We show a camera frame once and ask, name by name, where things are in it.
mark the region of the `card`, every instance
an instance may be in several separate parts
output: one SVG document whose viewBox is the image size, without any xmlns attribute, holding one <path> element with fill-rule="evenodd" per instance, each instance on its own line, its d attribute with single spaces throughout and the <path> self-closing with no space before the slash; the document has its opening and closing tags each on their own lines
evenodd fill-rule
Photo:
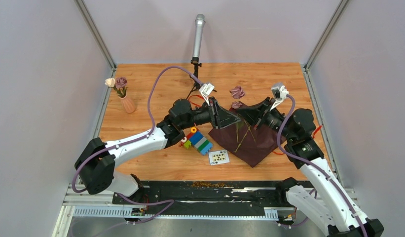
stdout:
<svg viewBox="0 0 405 237">
<path fill-rule="evenodd" d="M 227 150 L 209 152 L 208 156 L 210 157 L 210 165 L 224 164 L 230 162 Z"/>
</svg>

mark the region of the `metal frame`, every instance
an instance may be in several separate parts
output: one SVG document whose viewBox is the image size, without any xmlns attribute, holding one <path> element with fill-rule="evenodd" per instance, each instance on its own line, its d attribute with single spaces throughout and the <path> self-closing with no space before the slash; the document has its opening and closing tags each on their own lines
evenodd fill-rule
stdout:
<svg viewBox="0 0 405 237">
<path fill-rule="evenodd" d="M 116 63 L 114 62 L 113 58 L 110 55 L 110 52 L 108 48 L 106 47 L 98 29 L 96 28 L 95 23 L 93 22 L 93 19 L 84 3 L 83 0 L 74 0 L 76 5 L 79 8 L 80 13 L 82 14 L 86 24 L 89 27 L 89 30 L 91 31 L 93 37 L 95 38 L 100 50 L 102 51 L 106 61 L 108 62 L 109 66 L 112 69 L 112 77 L 115 75 L 116 71 Z M 339 5 L 337 6 L 336 11 L 334 12 L 333 16 L 331 17 L 328 25 L 326 26 L 326 29 L 324 30 L 323 34 L 321 35 L 319 41 L 317 42 L 317 45 L 315 46 L 314 50 L 312 51 L 310 57 L 307 60 L 307 63 L 305 65 L 301 65 L 303 68 L 303 75 L 305 78 L 305 82 L 307 84 L 307 88 L 310 94 L 311 102 L 313 104 L 314 110 L 316 112 L 316 117 L 317 120 L 320 124 L 325 124 L 325 121 L 322 117 L 322 110 L 321 110 L 321 105 L 318 102 L 315 94 L 315 87 L 314 83 L 311 80 L 311 74 L 310 74 L 310 68 L 312 64 L 314 63 L 315 59 L 317 58 L 320 50 L 322 49 L 323 45 L 325 44 L 329 34 L 331 33 L 332 29 L 335 27 L 335 24 L 337 23 L 338 19 L 340 18 L 342 12 L 344 11 L 347 3 L 349 0 L 341 0 Z M 101 125 L 102 125 L 102 120 L 106 111 L 106 107 L 108 104 L 109 100 L 109 95 L 110 95 L 110 89 L 108 88 L 101 107 L 101 111 L 98 117 L 98 121 L 96 124 L 96 127 L 93 132 L 93 138 L 98 137 Z M 326 149 L 328 151 L 328 155 L 331 161 L 331 164 L 333 166 L 333 170 L 337 172 L 337 164 L 336 161 L 333 157 L 333 153 L 331 151 L 331 146 L 329 143 L 329 138 L 328 134 L 326 132 L 326 128 L 323 126 L 322 128 L 322 136 L 323 140 L 326 146 Z M 349 196 L 352 198 L 352 200 L 358 205 L 358 201 L 356 199 L 355 193 L 353 189 L 345 189 L 346 192 L 349 194 Z M 53 231 L 54 237 L 66 237 L 67 233 L 69 231 L 70 225 L 72 218 L 74 216 L 97 216 L 97 217 L 125 217 L 125 214 L 131 212 L 132 208 L 140 208 L 140 206 L 134 206 L 134 205 L 114 205 L 112 204 L 112 192 L 109 191 L 104 191 L 98 195 L 88 195 L 88 194 L 76 194 L 73 193 L 71 190 L 71 186 L 68 187 L 68 191 L 66 193 L 66 197 L 64 199 L 64 202 L 62 204 L 62 208 L 60 210 L 60 214 L 56 223 L 56 226 Z M 323 202 L 321 200 L 320 195 L 318 195 L 317 200 L 320 202 Z M 174 219 L 227 219 L 227 220 L 269 220 L 275 218 L 277 211 L 293 211 L 294 209 L 291 207 L 269 207 L 265 208 L 265 216 L 261 217 L 231 217 L 231 216 L 220 216 L 220 217 L 214 217 L 214 216 L 169 216 L 169 215 L 161 215 L 160 218 L 174 218 Z"/>
<path fill-rule="evenodd" d="M 95 23 L 93 22 L 93 19 L 87 10 L 86 4 L 84 3 L 83 0 L 74 0 L 76 3 L 77 7 L 79 8 L 80 13 L 82 14 L 87 26 L 89 27 L 90 32 L 92 33 L 93 37 L 96 40 L 96 43 L 98 44 L 99 48 L 101 49 L 105 59 L 107 60 L 108 64 L 112 68 L 112 70 L 115 70 L 116 68 L 116 63 L 112 59 L 112 56 L 107 48 L 107 46 L 104 43 L 104 40 L 101 37 L 101 34 L 99 33 L 98 29 L 96 28 Z"/>
<path fill-rule="evenodd" d="M 305 65 L 301 65 L 302 72 L 304 75 L 305 83 L 307 84 L 308 92 L 310 94 L 311 102 L 314 107 L 314 111 L 316 113 L 317 121 L 319 124 L 323 125 L 321 129 L 321 134 L 323 136 L 323 141 L 326 146 L 326 150 L 329 156 L 329 160 L 333 169 L 333 172 L 335 172 L 339 182 L 341 185 L 344 187 L 343 179 L 340 177 L 340 174 L 338 173 L 337 170 L 337 162 L 336 159 L 333 156 L 333 152 L 331 150 L 331 143 L 329 141 L 329 136 L 326 131 L 326 121 L 322 116 L 322 107 L 320 105 L 320 102 L 318 101 L 316 97 L 316 88 L 314 86 L 314 82 L 311 77 L 310 73 L 310 68 L 313 65 L 314 61 L 317 59 L 317 56 L 319 55 L 321 49 L 323 48 L 324 44 L 326 43 L 327 38 L 331 34 L 332 30 L 336 26 L 337 21 L 339 20 L 340 16 L 342 15 L 343 11 L 346 9 L 347 4 L 349 3 L 349 0 L 341 0 L 339 5 L 337 6 L 336 10 L 334 11 L 333 16 L 331 17 L 329 23 L 327 24 L 325 30 L 323 31 L 323 34 L 321 35 L 319 41 L 317 42 L 316 46 L 314 47 L 313 52 L 311 53 L 310 57 L 307 60 L 307 63 Z"/>
<path fill-rule="evenodd" d="M 306 70 L 310 69 L 311 65 L 316 60 L 318 53 L 320 52 L 321 48 L 323 47 L 324 43 L 326 42 L 327 37 L 330 35 L 330 33 L 333 30 L 334 26 L 336 25 L 337 21 L 339 20 L 341 14 L 343 13 L 348 2 L 349 2 L 349 0 L 340 1 L 339 5 L 336 8 L 336 11 L 334 12 L 333 16 L 331 17 L 329 23 L 326 26 L 326 29 L 324 30 L 319 41 L 317 42 L 317 45 L 314 47 L 313 52 L 311 53 L 310 57 L 308 58 L 307 63 L 305 64 Z"/>
</svg>

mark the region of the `purple rose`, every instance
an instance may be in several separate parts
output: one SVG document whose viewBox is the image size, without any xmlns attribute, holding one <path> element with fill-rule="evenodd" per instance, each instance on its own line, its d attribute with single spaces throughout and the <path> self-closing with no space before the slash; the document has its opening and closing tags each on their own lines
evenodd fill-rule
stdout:
<svg viewBox="0 0 405 237">
<path fill-rule="evenodd" d="M 120 77 L 120 78 L 116 78 L 115 79 L 115 87 L 117 88 L 117 89 L 120 89 L 120 88 L 122 88 L 122 87 L 124 87 L 124 86 L 126 86 L 127 85 L 127 78 L 125 78 L 125 77 Z"/>
<path fill-rule="evenodd" d="M 236 86 L 235 88 L 230 90 L 231 96 L 234 99 L 240 99 L 241 97 L 243 97 L 246 93 L 243 91 L 243 88 L 241 88 L 241 86 Z"/>
</svg>

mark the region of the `silver cylinder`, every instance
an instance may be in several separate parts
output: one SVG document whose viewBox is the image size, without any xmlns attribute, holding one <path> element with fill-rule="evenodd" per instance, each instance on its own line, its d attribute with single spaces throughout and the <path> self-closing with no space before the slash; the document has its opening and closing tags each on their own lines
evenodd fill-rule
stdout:
<svg viewBox="0 0 405 237">
<path fill-rule="evenodd" d="M 201 50 L 202 30 L 205 25 L 205 16 L 198 14 L 195 19 L 195 43 L 193 45 L 193 56 L 199 58 L 199 51 Z"/>
</svg>

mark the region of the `white rose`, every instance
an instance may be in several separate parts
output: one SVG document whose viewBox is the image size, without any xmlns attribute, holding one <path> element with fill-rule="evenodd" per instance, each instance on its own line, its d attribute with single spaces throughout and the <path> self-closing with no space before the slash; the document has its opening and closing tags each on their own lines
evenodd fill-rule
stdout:
<svg viewBox="0 0 405 237">
<path fill-rule="evenodd" d="M 105 80 L 105 85 L 109 87 L 114 87 L 115 86 L 115 78 L 108 78 Z"/>
</svg>

